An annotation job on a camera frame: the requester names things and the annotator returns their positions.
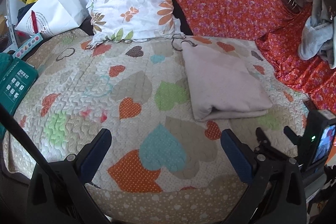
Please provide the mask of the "green cardboard box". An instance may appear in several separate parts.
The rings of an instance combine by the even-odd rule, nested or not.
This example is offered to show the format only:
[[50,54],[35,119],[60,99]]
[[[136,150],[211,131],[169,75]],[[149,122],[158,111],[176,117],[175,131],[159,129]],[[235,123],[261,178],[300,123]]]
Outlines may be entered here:
[[37,78],[38,71],[32,65],[1,53],[1,105],[11,116]]

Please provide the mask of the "heart patchwork quilt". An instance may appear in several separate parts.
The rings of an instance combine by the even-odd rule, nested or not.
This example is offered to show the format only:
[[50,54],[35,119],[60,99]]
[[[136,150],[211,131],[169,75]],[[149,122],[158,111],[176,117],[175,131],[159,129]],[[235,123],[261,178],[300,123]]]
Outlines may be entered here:
[[[102,128],[111,131],[112,145],[87,185],[106,215],[129,223],[223,220],[246,188],[221,147],[227,128],[251,148],[261,128],[274,147],[296,155],[283,129],[303,134],[305,96],[276,79],[253,41],[189,36],[88,50],[90,41],[72,30],[38,49],[29,64],[39,77],[14,118],[47,161],[79,152]],[[196,121],[177,46],[197,44],[242,59],[272,108],[256,118]]]

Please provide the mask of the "white floral pillow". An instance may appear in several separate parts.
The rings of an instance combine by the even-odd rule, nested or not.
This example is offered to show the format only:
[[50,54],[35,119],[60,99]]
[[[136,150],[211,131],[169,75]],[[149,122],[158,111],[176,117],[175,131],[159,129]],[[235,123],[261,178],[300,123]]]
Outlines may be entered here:
[[145,42],[182,36],[172,0],[88,0],[93,38],[87,49],[104,42]]

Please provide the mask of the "white paper bag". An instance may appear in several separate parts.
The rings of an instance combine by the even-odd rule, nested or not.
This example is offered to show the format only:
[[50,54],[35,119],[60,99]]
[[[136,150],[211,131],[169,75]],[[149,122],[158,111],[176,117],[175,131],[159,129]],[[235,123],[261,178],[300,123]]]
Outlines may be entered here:
[[32,12],[38,32],[45,39],[80,27],[88,15],[80,0],[38,0],[17,24],[17,31],[31,36],[35,34]]

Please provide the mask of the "grey fleece garment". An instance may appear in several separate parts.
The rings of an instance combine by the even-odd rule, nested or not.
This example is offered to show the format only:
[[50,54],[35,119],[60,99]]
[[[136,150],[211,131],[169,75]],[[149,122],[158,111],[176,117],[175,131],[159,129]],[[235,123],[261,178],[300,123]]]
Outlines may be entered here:
[[325,43],[333,36],[334,25],[323,20],[322,23],[313,24],[312,16],[308,17],[302,30],[301,43],[298,46],[298,56],[302,60],[309,60],[318,55],[327,61]]

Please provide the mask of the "colourful dotted strip box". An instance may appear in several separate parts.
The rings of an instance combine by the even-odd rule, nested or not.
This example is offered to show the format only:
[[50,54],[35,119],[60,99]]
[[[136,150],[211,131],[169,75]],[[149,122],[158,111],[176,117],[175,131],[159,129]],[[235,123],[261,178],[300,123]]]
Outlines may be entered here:
[[22,59],[28,54],[34,47],[43,41],[41,33],[37,33],[34,36],[27,39],[13,54],[13,57]]

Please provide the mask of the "orange floral bedsheet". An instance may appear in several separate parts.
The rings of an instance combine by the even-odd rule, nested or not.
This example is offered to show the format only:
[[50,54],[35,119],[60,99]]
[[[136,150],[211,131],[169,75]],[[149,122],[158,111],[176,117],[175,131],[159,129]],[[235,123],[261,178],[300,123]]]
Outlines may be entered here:
[[254,41],[276,79],[335,112],[335,70],[318,56],[303,61],[297,53],[311,5],[295,14],[280,0],[174,1],[191,34]]

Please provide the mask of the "white garment in pile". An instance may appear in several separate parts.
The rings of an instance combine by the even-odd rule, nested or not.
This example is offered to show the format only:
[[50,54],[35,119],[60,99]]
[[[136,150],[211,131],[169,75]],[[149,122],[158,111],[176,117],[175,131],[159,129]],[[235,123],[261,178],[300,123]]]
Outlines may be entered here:
[[324,45],[326,51],[327,62],[330,69],[335,69],[335,28],[333,30],[333,36]]

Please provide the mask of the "pink cloth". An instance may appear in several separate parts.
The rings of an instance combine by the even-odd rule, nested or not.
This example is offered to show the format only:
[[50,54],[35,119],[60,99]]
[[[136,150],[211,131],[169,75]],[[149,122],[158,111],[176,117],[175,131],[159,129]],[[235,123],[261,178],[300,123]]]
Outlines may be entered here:
[[273,106],[242,59],[185,42],[182,56],[196,121],[259,117]]

